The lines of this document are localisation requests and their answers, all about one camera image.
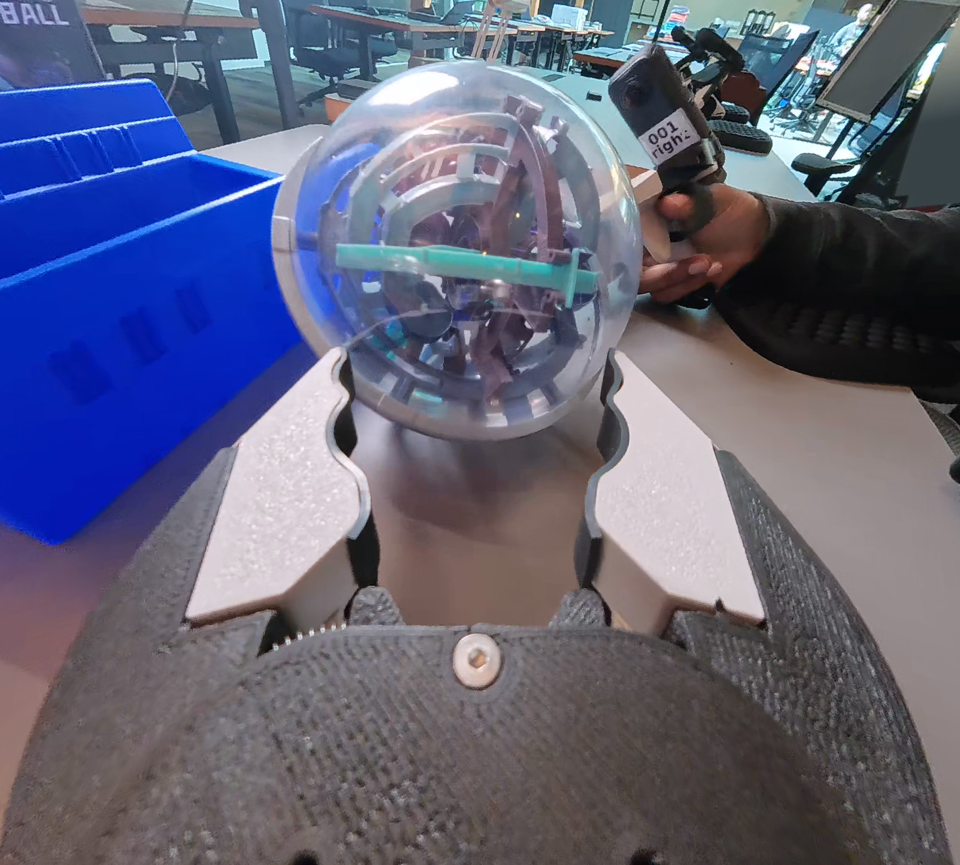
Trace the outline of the clear plastic maze ball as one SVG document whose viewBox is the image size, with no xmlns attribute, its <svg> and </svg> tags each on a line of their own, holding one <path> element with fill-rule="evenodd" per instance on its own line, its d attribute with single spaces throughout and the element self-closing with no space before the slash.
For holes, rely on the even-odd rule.
<svg viewBox="0 0 960 865">
<path fill-rule="evenodd" d="M 642 213 L 564 79 L 476 59 L 406 70 L 284 176 L 271 223 L 284 303 L 399 426 L 533 434 L 591 391 L 626 330 Z"/>
</svg>

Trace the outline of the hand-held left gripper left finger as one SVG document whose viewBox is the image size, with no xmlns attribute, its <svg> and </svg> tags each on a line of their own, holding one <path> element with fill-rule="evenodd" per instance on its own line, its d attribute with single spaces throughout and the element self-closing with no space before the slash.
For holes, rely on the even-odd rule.
<svg viewBox="0 0 960 865">
<path fill-rule="evenodd" d="M 185 609 L 190 625 L 273 611 L 291 629 L 323 629 L 373 581 L 353 401 L 350 356 L 329 352 L 235 443 Z"/>
</svg>

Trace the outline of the black mesh pad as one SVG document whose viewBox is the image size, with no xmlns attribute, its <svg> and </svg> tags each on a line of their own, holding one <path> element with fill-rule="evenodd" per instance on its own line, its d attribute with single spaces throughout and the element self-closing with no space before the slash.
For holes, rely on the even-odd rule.
<svg viewBox="0 0 960 865">
<path fill-rule="evenodd" d="M 710 140 L 717 152 L 733 150 L 749 155 L 767 156 L 773 150 L 772 136 L 749 122 L 738 123 L 715 118 L 708 120 L 706 124 L 710 130 Z"/>
</svg>

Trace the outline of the computer monitor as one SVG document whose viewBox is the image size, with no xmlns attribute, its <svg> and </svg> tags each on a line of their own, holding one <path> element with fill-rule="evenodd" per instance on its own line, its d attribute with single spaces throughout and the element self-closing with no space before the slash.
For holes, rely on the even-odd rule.
<svg viewBox="0 0 960 865">
<path fill-rule="evenodd" d="M 871 122 L 958 12 L 959 0 L 888 0 L 828 80 L 817 107 Z"/>
</svg>

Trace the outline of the person's right forearm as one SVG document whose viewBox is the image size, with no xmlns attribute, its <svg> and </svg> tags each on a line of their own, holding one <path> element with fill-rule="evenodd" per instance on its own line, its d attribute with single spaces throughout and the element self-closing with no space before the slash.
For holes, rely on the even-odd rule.
<svg viewBox="0 0 960 865">
<path fill-rule="evenodd" d="M 957 205 L 760 201 L 769 237 L 713 299 L 742 341 L 811 377 L 958 395 Z"/>
</svg>

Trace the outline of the black and tan device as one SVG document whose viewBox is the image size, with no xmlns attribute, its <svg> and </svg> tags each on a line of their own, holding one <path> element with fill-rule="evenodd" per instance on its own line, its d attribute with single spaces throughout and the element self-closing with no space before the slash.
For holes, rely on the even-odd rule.
<svg viewBox="0 0 960 865">
<path fill-rule="evenodd" d="M 727 78 L 746 70 L 743 55 L 713 29 L 702 28 L 691 33 L 678 25 L 670 31 L 670 38 L 685 49 L 674 68 L 692 94 L 700 91 L 719 94 Z"/>
</svg>

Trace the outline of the blue plastic bin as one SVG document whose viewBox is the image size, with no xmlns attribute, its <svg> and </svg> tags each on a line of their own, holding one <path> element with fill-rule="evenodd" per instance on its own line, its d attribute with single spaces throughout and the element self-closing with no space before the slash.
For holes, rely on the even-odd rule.
<svg viewBox="0 0 960 865">
<path fill-rule="evenodd" d="M 3 92 L 1 133 L 2 524 L 58 545 L 301 342 L 282 177 L 149 80 Z"/>
</svg>

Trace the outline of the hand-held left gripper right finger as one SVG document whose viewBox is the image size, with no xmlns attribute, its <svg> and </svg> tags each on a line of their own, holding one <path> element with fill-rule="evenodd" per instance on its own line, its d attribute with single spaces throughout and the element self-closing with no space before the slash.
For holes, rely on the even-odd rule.
<svg viewBox="0 0 960 865">
<path fill-rule="evenodd" d="M 679 612 L 760 626 L 765 610 L 709 436 L 623 352 L 606 358 L 578 583 L 614 625 L 660 637 Z"/>
</svg>

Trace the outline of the brown desk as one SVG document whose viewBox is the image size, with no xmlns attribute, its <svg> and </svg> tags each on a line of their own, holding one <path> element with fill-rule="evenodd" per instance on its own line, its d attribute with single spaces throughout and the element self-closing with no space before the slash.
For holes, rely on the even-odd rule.
<svg viewBox="0 0 960 865">
<path fill-rule="evenodd" d="M 208 90 L 223 144 L 240 139 L 224 63 L 258 57 L 258 19 L 228 7 L 186 0 L 77 0 L 104 72 L 152 67 L 159 77 L 167 65 L 198 66 Z"/>
</svg>

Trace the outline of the person's right hand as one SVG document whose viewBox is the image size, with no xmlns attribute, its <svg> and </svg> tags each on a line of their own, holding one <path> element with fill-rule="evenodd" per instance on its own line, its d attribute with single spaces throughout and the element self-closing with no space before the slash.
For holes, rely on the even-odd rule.
<svg viewBox="0 0 960 865">
<path fill-rule="evenodd" d="M 714 215 L 690 240 L 692 253 L 657 264 L 646 257 L 638 292 L 661 304 L 676 304 L 708 286 L 719 288 L 756 261 L 771 233 L 761 198 L 716 184 L 710 189 Z"/>
</svg>

